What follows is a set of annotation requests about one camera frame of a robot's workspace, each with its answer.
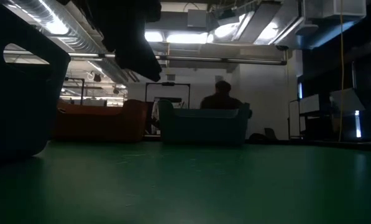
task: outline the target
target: table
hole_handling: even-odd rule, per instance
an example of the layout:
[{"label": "table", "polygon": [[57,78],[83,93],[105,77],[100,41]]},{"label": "table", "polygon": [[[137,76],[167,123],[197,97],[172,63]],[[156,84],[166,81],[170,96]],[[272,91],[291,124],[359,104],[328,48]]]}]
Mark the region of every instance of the table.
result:
[{"label": "table", "polygon": [[0,223],[371,223],[371,152],[50,142],[0,167]]}]

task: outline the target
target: person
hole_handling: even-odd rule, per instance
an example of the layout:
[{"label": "person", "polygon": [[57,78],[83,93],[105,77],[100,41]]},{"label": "person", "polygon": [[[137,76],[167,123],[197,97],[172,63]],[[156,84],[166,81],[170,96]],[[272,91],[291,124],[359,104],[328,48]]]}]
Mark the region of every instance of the person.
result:
[{"label": "person", "polygon": [[231,84],[225,81],[216,83],[216,93],[207,96],[201,102],[201,109],[219,109],[219,110],[234,110],[239,109],[242,105],[238,99],[229,96]]}]

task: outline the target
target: yellow cable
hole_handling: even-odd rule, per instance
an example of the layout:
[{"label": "yellow cable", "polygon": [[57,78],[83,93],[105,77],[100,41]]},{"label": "yellow cable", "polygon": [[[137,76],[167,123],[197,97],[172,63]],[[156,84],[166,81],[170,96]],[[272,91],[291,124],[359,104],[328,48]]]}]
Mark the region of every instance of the yellow cable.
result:
[{"label": "yellow cable", "polygon": [[344,111],[344,35],[343,35],[343,24],[344,18],[342,14],[343,10],[343,0],[340,1],[340,24],[341,24],[341,102],[340,102],[340,133],[339,133],[339,142],[341,142],[342,136],[342,115]]}]

